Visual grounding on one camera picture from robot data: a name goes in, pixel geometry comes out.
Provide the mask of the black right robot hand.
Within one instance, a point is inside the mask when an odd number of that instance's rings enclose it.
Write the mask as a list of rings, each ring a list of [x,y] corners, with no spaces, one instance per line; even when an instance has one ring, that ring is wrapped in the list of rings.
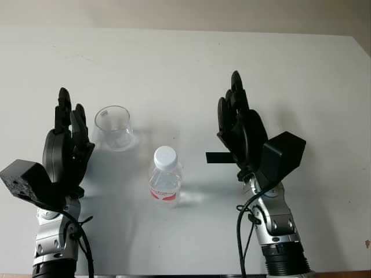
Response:
[[[219,98],[217,116],[217,136],[240,168],[238,180],[245,181],[260,168],[262,147],[268,137],[260,115],[249,108],[238,71],[231,75],[231,88]]]

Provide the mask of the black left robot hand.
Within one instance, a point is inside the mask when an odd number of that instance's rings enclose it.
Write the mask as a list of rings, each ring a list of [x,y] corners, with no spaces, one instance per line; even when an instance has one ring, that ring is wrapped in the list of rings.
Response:
[[[72,109],[70,94],[60,88],[54,109],[54,129],[45,140],[42,164],[52,183],[65,195],[82,198],[80,186],[95,144],[90,142],[82,104]]]

